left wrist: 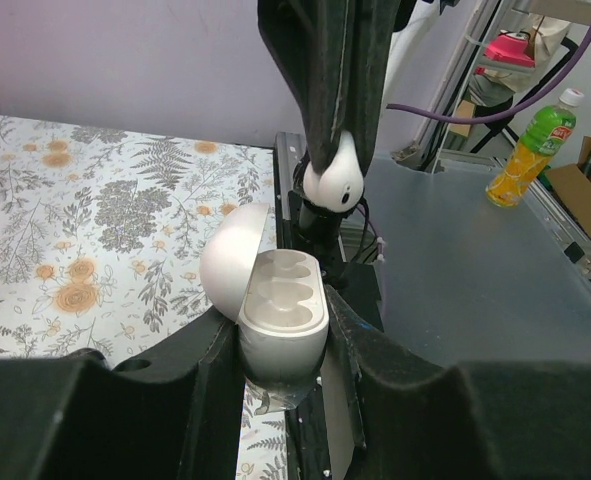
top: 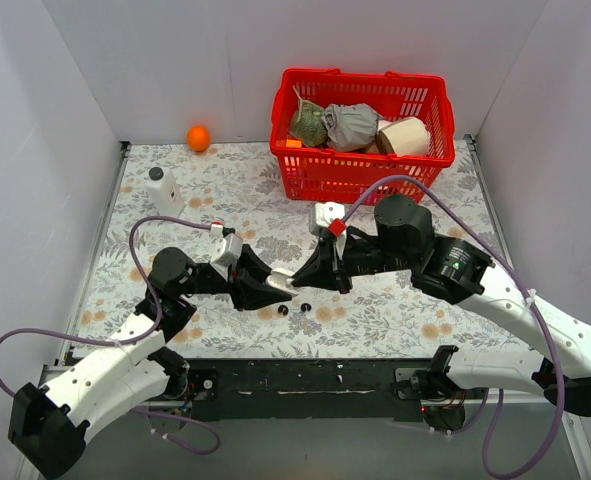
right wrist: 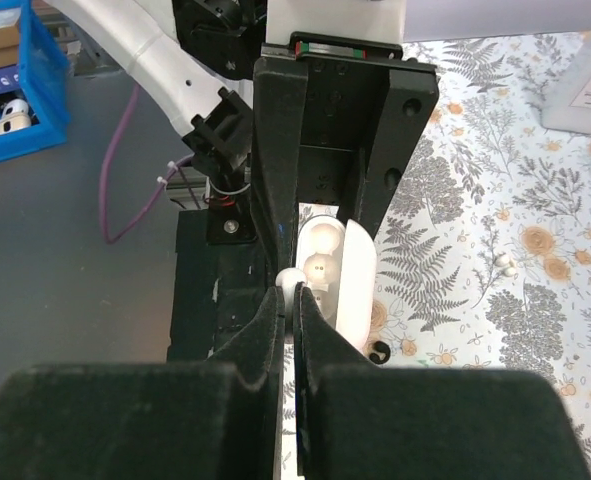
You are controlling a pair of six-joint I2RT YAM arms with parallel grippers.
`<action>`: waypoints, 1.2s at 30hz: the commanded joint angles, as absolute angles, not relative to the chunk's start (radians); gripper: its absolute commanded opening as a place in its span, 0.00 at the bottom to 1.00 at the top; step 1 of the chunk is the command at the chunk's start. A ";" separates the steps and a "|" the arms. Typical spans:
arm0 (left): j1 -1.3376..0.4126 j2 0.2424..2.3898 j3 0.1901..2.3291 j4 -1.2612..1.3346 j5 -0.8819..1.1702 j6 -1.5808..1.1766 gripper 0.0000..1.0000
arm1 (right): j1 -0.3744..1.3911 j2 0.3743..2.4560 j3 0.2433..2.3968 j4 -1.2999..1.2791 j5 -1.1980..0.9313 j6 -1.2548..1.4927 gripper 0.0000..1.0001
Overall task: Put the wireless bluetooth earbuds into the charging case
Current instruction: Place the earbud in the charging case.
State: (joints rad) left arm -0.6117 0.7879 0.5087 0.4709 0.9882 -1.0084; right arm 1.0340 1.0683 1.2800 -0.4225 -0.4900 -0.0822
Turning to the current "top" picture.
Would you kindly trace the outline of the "white earbud charging case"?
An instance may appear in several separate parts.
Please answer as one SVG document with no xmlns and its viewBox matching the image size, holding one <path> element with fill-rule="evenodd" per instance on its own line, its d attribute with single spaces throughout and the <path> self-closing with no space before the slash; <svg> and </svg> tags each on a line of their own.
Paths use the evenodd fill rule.
<svg viewBox="0 0 591 480">
<path fill-rule="evenodd" d="M 284 268 L 276 268 L 266 278 L 268 286 L 282 291 L 291 296 L 297 296 L 299 289 L 293 285 L 294 273 Z"/>
</svg>

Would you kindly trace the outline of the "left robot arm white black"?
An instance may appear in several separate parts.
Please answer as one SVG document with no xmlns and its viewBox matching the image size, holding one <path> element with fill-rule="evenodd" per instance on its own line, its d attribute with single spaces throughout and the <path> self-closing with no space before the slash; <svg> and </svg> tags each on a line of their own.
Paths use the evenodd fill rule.
<svg viewBox="0 0 591 480">
<path fill-rule="evenodd" d="M 266 265 L 229 235 L 209 263 L 196 263 L 175 247 L 154 258 L 154 291 L 127 320 L 82 361 L 42 386 L 27 383 L 13 397 L 8 438 L 46 479 L 57 479 L 81 458 L 103 428 L 139 403 L 180 398 L 188 365 L 167 348 L 196 308 L 191 294 L 226 293 L 238 310 L 290 300 L 292 272 Z"/>
</svg>

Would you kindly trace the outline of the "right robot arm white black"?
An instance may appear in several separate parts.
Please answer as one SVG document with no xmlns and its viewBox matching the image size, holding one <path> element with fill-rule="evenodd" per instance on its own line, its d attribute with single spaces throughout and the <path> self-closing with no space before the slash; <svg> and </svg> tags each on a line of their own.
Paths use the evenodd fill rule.
<svg viewBox="0 0 591 480">
<path fill-rule="evenodd" d="M 442 346 L 426 369 L 399 381 L 403 393 L 436 399 L 475 388 L 522 391 L 591 417 L 590 325 L 536 295 L 523 297 L 487 253 L 435 233 L 431 212 L 408 196 L 376 205 L 376 235 L 345 226 L 339 209 L 314 207 L 310 229 L 318 244 L 288 285 L 347 293 L 355 277 L 408 270 L 415 289 L 495 323 L 530 347 L 502 353 Z"/>
</svg>

